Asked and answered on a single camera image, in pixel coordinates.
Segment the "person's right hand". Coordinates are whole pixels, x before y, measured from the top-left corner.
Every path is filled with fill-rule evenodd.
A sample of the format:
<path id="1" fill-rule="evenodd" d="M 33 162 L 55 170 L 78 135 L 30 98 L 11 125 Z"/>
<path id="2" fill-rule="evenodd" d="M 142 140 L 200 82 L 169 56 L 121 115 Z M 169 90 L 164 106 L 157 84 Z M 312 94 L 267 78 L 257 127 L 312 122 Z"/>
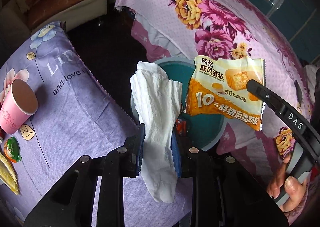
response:
<path id="1" fill-rule="evenodd" d="M 288 200 L 280 206 L 281 211 L 290 212 L 294 210 L 302 201 L 306 193 L 309 180 L 306 178 L 301 184 L 296 178 L 286 176 L 286 165 L 291 159 L 291 153 L 288 153 L 283 159 L 283 162 L 270 180 L 267 186 L 267 193 L 270 197 L 276 199 L 280 194 L 281 187 L 284 187 L 286 193 L 289 195 Z"/>

